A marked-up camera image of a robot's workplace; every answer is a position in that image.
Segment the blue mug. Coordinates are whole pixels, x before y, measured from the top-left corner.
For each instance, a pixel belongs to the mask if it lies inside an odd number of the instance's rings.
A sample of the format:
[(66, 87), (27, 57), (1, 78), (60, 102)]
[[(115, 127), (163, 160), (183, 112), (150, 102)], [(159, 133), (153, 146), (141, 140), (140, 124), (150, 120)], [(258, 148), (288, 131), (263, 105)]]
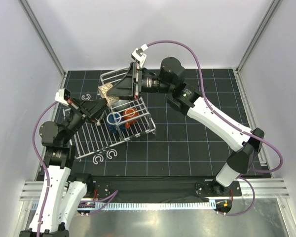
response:
[(126, 127), (125, 124), (122, 122), (122, 115), (118, 112), (111, 112), (107, 115), (106, 124), (109, 129), (109, 132), (113, 134), (118, 132), (117, 128), (119, 128), (121, 132), (125, 131)]

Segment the orange patterned mug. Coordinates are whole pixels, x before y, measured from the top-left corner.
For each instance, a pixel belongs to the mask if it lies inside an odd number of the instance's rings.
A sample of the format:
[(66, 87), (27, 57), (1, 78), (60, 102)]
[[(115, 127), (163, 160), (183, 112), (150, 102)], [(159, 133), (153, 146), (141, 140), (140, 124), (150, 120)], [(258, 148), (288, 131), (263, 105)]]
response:
[(123, 119), (127, 122), (125, 123), (125, 128), (129, 129), (137, 121), (139, 113), (136, 108), (128, 108), (123, 111)]

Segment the grey speckled mug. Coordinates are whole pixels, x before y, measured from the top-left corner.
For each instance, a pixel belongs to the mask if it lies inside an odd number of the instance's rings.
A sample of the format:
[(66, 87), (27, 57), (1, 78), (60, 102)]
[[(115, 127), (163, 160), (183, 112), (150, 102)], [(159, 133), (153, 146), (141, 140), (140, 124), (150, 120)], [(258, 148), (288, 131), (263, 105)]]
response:
[(118, 100), (114, 104), (112, 104), (112, 110), (117, 113), (124, 111), (129, 108), (130, 102), (130, 100)]

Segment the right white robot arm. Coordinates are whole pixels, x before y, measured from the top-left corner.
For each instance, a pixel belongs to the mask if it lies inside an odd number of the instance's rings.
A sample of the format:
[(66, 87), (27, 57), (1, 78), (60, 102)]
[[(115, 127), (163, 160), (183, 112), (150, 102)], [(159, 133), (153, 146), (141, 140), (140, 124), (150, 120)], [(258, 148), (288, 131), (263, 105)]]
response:
[(162, 60), (159, 74), (132, 62), (126, 75), (113, 85), (107, 95), (130, 100), (138, 99), (143, 92), (166, 94), (171, 108), (205, 125), (231, 147), (231, 155), (212, 183), (215, 194), (225, 195), (230, 184), (245, 174), (257, 157), (264, 131), (239, 124), (206, 101), (200, 91), (185, 83), (185, 69), (174, 57)]

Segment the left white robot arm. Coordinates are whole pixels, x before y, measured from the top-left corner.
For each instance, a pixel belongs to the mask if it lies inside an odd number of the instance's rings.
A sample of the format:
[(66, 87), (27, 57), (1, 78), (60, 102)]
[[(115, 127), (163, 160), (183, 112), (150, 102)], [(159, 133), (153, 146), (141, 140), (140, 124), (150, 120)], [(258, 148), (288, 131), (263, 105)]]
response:
[(67, 105), (70, 112), (61, 123), (35, 123), (34, 132), (39, 132), (45, 147), (44, 156), (37, 153), (44, 180), (35, 215), (29, 229), (20, 232), (21, 237), (68, 237), (81, 199), (94, 194), (91, 174), (71, 175), (76, 147), (69, 141), (87, 121), (95, 122), (102, 116), (107, 101), (65, 97), (56, 103)]

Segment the small brown cup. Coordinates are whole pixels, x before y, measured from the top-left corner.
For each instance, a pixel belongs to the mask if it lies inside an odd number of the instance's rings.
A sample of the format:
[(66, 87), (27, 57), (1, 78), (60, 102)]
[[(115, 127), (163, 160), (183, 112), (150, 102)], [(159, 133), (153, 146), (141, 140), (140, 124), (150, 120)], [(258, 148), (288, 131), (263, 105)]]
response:
[(117, 97), (117, 96), (108, 95), (109, 90), (112, 88), (113, 88), (113, 85), (111, 83), (105, 83), (105, 84), (98, 87), (98, 92), (99, 92), (100, 96), (103, 99), (106, 99), (107, 105), (109, 107), (112, 107), (112, 105), (119, 100), (119, 97)]

